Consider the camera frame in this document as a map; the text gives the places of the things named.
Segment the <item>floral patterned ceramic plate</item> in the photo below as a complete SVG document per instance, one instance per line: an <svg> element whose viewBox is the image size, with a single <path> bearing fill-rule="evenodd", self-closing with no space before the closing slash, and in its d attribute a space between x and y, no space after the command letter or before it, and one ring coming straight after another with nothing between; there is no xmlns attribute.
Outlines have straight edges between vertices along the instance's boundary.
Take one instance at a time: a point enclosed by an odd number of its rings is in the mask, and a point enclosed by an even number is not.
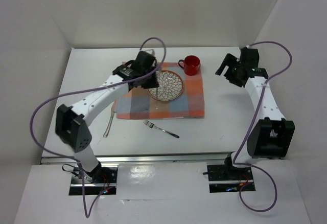
<svg viewBox="0 0 327 224"><path fill-rule="evenodd" d="M183 92L184 83L182 78L172 71L164 70L157 73L157 81L159 87L156 100L158 101L172 101L178 98ZM153 89L154 88L148 89L148 94L152 98L154 98Z"/></svg>

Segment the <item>checkered orange blue cloth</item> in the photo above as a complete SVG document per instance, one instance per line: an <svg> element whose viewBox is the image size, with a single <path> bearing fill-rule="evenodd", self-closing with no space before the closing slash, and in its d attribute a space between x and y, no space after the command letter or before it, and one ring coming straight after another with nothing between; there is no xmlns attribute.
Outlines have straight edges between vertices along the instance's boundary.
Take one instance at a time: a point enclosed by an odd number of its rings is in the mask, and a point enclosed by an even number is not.
<svg viewBox="0 0 327 224"><path fill-rule="evenodd" d="M144 120L168 118L204 118L205 103L201 72L186 75L173 62L162 65L157 74L158 88L137 87L115 102L118 119Z"/></svg>

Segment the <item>red enamel mug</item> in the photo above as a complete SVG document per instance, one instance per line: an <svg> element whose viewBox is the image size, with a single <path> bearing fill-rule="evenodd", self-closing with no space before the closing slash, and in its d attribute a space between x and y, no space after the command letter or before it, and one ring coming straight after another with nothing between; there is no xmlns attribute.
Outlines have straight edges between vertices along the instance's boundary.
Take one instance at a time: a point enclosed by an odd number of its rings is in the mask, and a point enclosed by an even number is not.
<svg viewBox="0 0 327 224"><path fill-rule="evenodd" d="M178 65L186 75L195 76L200 69L200 59L197 56L190 55L185 59L179 60Z"/></svg>

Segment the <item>silver spoon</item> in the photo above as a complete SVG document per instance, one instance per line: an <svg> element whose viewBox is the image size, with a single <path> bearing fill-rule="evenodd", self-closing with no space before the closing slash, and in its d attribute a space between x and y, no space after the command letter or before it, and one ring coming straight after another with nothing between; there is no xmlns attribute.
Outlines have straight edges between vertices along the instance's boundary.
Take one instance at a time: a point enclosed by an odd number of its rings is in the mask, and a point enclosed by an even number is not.
<svg viewBox="0 0 327 224"><path fill-rule="evenodd" d="M114 117L114 106L111 107L110 110L110 118L107 124L107 127L105 129L105 132L103 134L103 138L107 138L111 129L111 125L112 125L112 121L113 121L113 117Z"/></svg>

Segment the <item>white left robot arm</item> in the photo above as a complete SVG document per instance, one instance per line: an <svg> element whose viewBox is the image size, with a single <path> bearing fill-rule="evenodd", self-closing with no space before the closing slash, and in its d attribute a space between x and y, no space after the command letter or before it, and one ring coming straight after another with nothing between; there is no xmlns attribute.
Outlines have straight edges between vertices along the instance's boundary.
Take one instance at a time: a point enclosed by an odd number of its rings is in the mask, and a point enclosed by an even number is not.
<svg viewBox="0 0 327 224"><path fill-rule="evenodd" d="M158 87L156 74L148 75L155 67L153 53L140 51L135 60L121 64L112 72L102 84L103 90L92 92L71 106L62 104L57 108L55 133L80 161L82 175L88 182L94 183L105 174L90 146L92 135L89 126L104 109L131 89Z"/></svg>

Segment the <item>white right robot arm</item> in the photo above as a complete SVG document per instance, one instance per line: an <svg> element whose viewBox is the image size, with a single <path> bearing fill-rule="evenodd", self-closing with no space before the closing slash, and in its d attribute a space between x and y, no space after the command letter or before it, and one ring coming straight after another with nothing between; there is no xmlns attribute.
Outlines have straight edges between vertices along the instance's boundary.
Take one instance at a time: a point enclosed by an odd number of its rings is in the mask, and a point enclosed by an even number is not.
<svg viewBox="0 0 327 224"><path fill-rule="evenodd" d="M221 177L239 180L249 167L261 160L283 159L288 152L295 124L279 110L268 83L268 73L259 67L257 49L242 48L239 58L227 54L215 72L246 89L254 107L254 120L243 146L227 156Z"/></svg>

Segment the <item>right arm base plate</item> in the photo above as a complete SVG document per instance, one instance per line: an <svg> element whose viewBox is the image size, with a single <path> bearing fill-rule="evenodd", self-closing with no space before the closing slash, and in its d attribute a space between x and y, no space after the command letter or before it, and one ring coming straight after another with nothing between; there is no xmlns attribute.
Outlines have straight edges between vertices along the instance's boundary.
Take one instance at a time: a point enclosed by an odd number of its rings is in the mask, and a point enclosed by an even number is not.
<svg viewBox="0 0 327 224"><path fill-rule="evenodd" d="M225 165L207 165L203 173L208 177L210 193L256 191L251 168L227 170Z"/></svg>

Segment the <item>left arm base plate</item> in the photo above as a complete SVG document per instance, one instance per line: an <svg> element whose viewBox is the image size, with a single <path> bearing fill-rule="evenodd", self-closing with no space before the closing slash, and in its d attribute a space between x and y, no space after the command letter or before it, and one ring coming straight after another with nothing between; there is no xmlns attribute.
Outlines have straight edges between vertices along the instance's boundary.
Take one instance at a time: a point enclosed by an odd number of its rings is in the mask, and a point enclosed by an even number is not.
<svg viewBox="0 0 327 224"><path fill-rule="evenodd" d="M98 195L100 192L103 195L116 195L116 183L118 177L118 167L109 166L103 167L104 172L96 176L95 179L84 174L85 180L85 195ZM70 164L64 164L62 170L72 175L71 183L69 187L70 196L82 195L82 176L80 169L77 166Z"/></svg>

